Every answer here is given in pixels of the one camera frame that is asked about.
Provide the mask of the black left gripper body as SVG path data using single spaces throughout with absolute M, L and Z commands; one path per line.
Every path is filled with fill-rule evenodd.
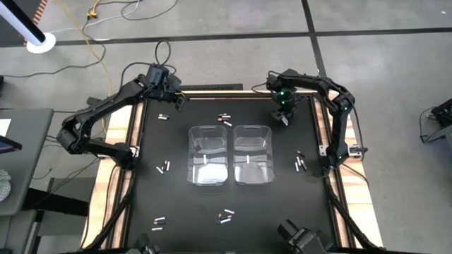
M 158 101 L 176 102 L 181 93 L 180 79 L 165 66 L 150 65 L 146 73 L 146 86 L 150 90 L 148 98 Z

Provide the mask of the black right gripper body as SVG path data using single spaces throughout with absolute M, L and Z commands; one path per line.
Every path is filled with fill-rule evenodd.
M 299 102 L 298 96 L 291 92 L 277 92 L 272 98 L 280 106 L 279 111 L 284 114 L 293 114 Z

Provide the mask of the clear plastic bin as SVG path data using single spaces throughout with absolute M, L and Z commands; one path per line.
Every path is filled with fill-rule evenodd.
M 207 164 L 203 163 L 203 155 L 207 157 Z M 227 129 L 222 126 L 190 128 L 187 180 L 196 186 L 221 186 L 227 178 Z
M 233 131 L 234 179 L 243 186 L 269 184 L 275 177 L 272 130 L 268 126 L 237 126 Z

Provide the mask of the white pole with round base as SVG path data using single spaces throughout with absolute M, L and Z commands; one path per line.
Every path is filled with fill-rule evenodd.
M 55 46 L 56 37 L 41 31 L 14 0 L 0 0 L 0 16 L 24 37 L 30 53 L 43 54 Z

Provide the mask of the orange striped board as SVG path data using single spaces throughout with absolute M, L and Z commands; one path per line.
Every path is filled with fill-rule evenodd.
M 42 18 L 48 0 L 21 0 L 23 2 L 23 11 L 38 26 Z

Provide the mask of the black floor equipment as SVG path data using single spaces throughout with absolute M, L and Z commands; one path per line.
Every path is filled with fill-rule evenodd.
M 424 135 L 422 132 L 422 118 L 436 121 L 439 124 L 439 130 L 430 135 Z M 445 139 L 452 147 L 452 98 L 436 107 L 425 109 L 419 117 L 420 140 L 422 143 L 432 143 L 436 140 Z

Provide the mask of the grey desk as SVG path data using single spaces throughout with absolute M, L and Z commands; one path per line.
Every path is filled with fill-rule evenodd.
M 0 169 L 11 176 L 11 192 L 0 202 L 0 216 L 22 209 L 53 115 L 50 108 L 0 111 L 0 119 L 11 121 L 6 137 L 22 145 L 19 151 L 0 155 Z

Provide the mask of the black desk leg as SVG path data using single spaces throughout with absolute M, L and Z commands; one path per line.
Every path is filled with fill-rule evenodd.
M 22 209 L 43 210 L 86 217 L 88 215 L 89 202 L 29 188 L 22 204 Z

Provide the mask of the dark tablet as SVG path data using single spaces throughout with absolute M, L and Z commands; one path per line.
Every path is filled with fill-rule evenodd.
M 0 154 L 22 150 L 22 145 L 9 138 L 0 135 Z

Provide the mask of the patterned round object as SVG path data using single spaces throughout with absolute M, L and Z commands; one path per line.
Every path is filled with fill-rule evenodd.
M 11 176 L 8 172 L 0 169 L 0 202 L 4 201 L 11 192 Z

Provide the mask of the grey cabinet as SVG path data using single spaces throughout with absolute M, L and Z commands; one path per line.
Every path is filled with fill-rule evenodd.
M 36 214 L 35 210 L 25 210 L 0 216 L 0 253 L 24 254 Z

